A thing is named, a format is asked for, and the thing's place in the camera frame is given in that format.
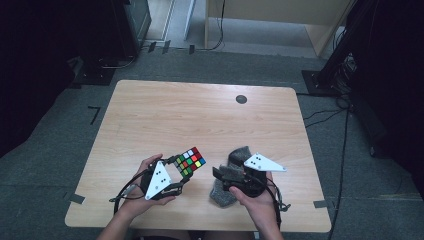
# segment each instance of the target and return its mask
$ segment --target cable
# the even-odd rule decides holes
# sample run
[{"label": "cable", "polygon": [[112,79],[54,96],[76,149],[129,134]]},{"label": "cable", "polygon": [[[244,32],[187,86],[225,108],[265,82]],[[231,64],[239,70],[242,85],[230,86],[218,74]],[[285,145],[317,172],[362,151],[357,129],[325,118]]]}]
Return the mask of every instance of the cable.
[{"label": "cable", "polygon": [[327,81],[328,82],[332,82],[332,80],[336,77],[337,71],[340,68],[340,66],[343,65],[343,63],[338,63],[336,64],[336,66],[333,67],[333,69],[331,69],[331,71],[329,72],[328,76],[327,76]]},{"label": "cable", "polygon": [[131,56],[130,62],[127,63],[127,64],[125,64],[125,65],[122,65],[122,66],[111,66],[111,67],[109,67],[109,66],[100,66],[100,67],[101,68],[105,68],[105,69],[120,69],[120,68],[125,68],[125,67],[128,67],[131,63],[133,63],[134,60],[135,60],[135,57],[134,56]]},{"label": "cable", "polygon": [[296,93],[296,96],[308,96],[308,97],[321,97],[321,98],[334,98],[337,96],[331,96],[331,95],[313,95],[313,94],[309,94],[309,93]]},{"label": "cable", "polygon": [[219,21],[217,19],[218,28],[219,28],[219,31],[221,33],[221,36],[220,36],[217,44],[215,45],[215,47],[209,48],[209,49],[204,49],[206,51],[212,51],[212,50],[217,49],[221,45],[221,43],[223,42],[223,40],[224,40],[224,29],[222,28],[222,23],[223,23],[223,20],[224,20],[224,9],[225,9],[225,0],[222,1],[221,24],[219,24]]},{"label": "cable", "polygon": [[254,177],[252,175],[248,175],[248,176],[250,177],[250,179],[252,179],[255,182],[257,182],[257,183],[261,184],[262,186],[264,186],[265,187],[265,190],[271,195],[271,198],[272,198],[272,201],[273,201],[273,204],[274,204],[274,210],[275,210],[275,217],[276,217],[276,220],[277,220],[277,225],[278,225],[278,228],[280,229],[280,227],[281,227],[281,212],[280,212],[280,209],[281,209],[281,205],[283,204],[282,201],[281,201],[281,198],[279,198],[278,201],[277,201],[277,198],[275,197],[275,194],[271,191],[271,189],[269,189],[268,184],[262,182],[261,180],[259,180],[258,178]]},{"label": "cable", "polygon": [[326,112],[338,112],[338,111],[340,111],[340,109],[337,109],[337,110],[322,110],[322,111],[319,111],[319,112],[314,112],[314,113],[312,113],[309,117],[305,117],[305,118],[303,118],[303,120],[308,120],[308,119],[310,119],[311,117],[315,116],[315,114],[319,114],[319,113],[326,113]]},{"label": "cable", "polygon": [[350,93],[352,90],[347,83],[355,71],[356,64],[350,53],[334,75],[334,78],[336,78],[335,85],[333,86],[334,89],[337,89],[342,95]]},{"label": "cable", "polygon": [[314,122],[314,123],[308,124],[308,125],[305,126],[305,128],[308,128],[308,127],[313,126],[313,125],[318,124],[318,123],[323,123],[325,121],[328,121],[330,118],[336,116],[337,114],[343,112],[344,110],[346,110],[346,109],[341,109],[341,110],[337,111],[336,113],[331,114],[329,117],[327,117],[324,120],[321,120],[321,121],[318,121],[318,122]]},{"label": "cable", "polygon": [[336,212],[334,213],[334,218],[331,223],[331,229],[330,233],[328,235],[328,240],[330,240],[333,237],[333,231],[334,226],[337,221],[337,216],[339,215],[339,209],[340,209],[340,201],[342,198],[342,190],[343,190],[343,170],[344,170],[344,163],[345,163],[345,154],[346,154],[346,142],[347,142],[347,126],[348,126],[348,120],[349,120],[349,111],[346,111],[346,120],[345,120],[345,131],[344,131],[344,139],[343,139],[343,149],[342,149],[342,161],[340,163],[340,181],[339,181],[339,193],[337,195],[337,204],[336,204]]},{"label": "cable", "polygon": [[333,51],[334,51],[334,49],[336,49],[336,46],[339,45],[340,37],[344,36],[345,33],[346,33],[346,28],[343,29],[343,31],[341,33],[339,33],[339,35],[337,36],[337,39],[336,39],[336,34],[333,35]]},{"label": "cable", "polygon": [[141,173],[135,175],[129,182],[127,182],[127,184],[125,184],[125,186],[121,189],[121,191],[118,193],[118,195],[115,198],[112,198],[109,200],[109,202],[115,202],[115,205],[113,207],[113,214],[115,214],[116,212],[118,212],[118,208],[119,208],[119,202],[122,198],[124,198],[124,196],[126,194],[123,194],[124,192],[126,192],[126,190],[128,189],[128,187],[130,187],[130,185],[139,177],[143,176],[145,173],[147,172],[147,169],[145,169],[144,171],[142,171]]},{"label": "cable", "polygon": [[374,28],[374,20],[375,20],[375,14],[377,13],[377,7],[380,3],[380,0],[377,0],[377,3],[375,4],[375,8],[374,8],[374,13],[372,15],[372,20],[371,20],[371,28],[370,28],[370,37],[368,38],[368,46],[367,46],[367,50],[370,48],[371,46],[371,38],[372,38],[372,31]]},{"label": "cable", "polygon": [[280,188],[277,187],[277,185],[271,179],[269,179],[269,178],[266,178],[266,179],[268,179],[268,181],[270,181],[272,183],[271,186],[274,186],[275,187],[275,190],[277,191],[278,203],[279,203],[279,209],[280,209],[280,211],[287,212],[287,210],[289,210],[289,207],[291,206],[291,204],[284,204],[283,203],[283,196],[281,194]]}]

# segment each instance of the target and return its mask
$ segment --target rubik's cube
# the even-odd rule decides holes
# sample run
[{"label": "rubik's cube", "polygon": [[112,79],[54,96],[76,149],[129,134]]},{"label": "rubik's cube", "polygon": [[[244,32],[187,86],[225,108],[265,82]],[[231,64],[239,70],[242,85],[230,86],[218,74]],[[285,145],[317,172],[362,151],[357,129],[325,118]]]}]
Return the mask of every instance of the rubik's cube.
[{"label": "rubik's cube", "polygon": [[200,154],[196,147],[193,147],[192,149],[181,154],[174,162],[175,166],[183,177],[196,171],[196,169],[205,165],[205,163],[205,159],[202,157],[202,154]]}]

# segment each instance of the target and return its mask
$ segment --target person's left hand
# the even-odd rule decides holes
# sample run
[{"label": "person's left hand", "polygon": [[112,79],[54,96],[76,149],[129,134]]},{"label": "person's left hand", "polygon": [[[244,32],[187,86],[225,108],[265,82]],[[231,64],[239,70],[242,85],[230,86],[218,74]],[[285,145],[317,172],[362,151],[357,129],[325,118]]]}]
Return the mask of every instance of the person's left hand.
[{"label": "person's left hand", "polygon": [[[151,157],[143,160],[140,164],[140,167],[139,167],[137,173],[134,174],[134,176],[141,173],[145,169],[147,169],[147,167],[151,163],[153,163],[156,159],[160,159],[160,158],[162,158],[162,154],[157,154],[157,155],[151,156]],[[137,183],[140,186],[141,177],[138,178],[137,180],[135,180],[134,183]],[[142,196],[142,195],[144,195],[144,194],[141,191],[141,189],[139,187],[136,187],[128,194],[127,197],[129,197],[129,198],[139,197],[139,196]],[[126,199],[118,212],[120,212],[121,214],[125,214],[125,216],[130,218],[130,219],[134,219],[138,215],[147,211],[150,207],[152,207],[154,205],[165,205],[165,204],[167,204],[168,202],[170,202],[174,199],[175,199],[175,196],[165,197],[165,198],[162,198],[160,200],[146,200],[144,197],[139,198],[139,199],[135,199],[135,200]]]}]

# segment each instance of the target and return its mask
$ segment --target black tape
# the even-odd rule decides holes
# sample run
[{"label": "black tape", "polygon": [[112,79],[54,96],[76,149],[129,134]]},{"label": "black tape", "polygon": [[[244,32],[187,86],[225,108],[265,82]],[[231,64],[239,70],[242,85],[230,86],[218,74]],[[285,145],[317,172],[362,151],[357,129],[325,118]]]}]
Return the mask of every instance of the black tape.
[{"label": "black tape", "polygon": [[99,115],[100,109],[101,107],[92,107],[92,106],[88,106],[89,109],[97,109],[96,113],[94,114],[93,119],[91,120],[90,125],[93,125],[94,121],[96,121],[97,115]]},{"label": "black tape", "polygon": [[314,206],[315,208],[326,208],[328,207],[328,204],[325,200],[321,200],[321,201],[314,201]]},{"label": "black tape", "polygon": [[156,42],[152,42],[149,46],[149,53],[153,52],[155,50],[156,47]]},{"label": "black tape", "polygon": [[75,193],[65,193],[65,196],[63,196],[63,198],[67,201],[71,201],[78,204],[83,204],[85,200],[85,197]]},{"label": "black tape", "polygon": [[188,54],[193,54],[194,53],[194,45],[190,45],[190,50],[188,51]]},{"label": "black tape", "polygon": [[171,40],[165,42],[165,46],[163,46],[162,54],[165,54],[169,50],[169,45],[171,45]]}]

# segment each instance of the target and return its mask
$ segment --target white plastic piece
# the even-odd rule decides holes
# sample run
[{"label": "white plastic piece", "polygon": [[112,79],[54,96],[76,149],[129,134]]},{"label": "white plastic piece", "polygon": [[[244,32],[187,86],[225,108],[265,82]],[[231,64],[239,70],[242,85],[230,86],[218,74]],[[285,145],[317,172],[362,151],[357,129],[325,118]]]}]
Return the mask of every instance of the white plastic piece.
[{"label": "white plastic piece", "polygon": [[256,153],[244,161],[244,166],[258,171],[286,172],[287,169],[269,158]]},{"label": "white plastic piece", "polygon": [[135,184],[131,184],[130,186],[125,189],[125,191],[122,193],[122,195],[127,196],[134,188],[137,187]]},{"label": "white plastic piece", "polygon": [[153,172],[152,180],[150,181],[149,188],[147,189],[146,200],[151,199],[156,194],[160,193],[163,189],[171,185],[172,180],[165,169],[162,161],[158,161],[155,171]]}]

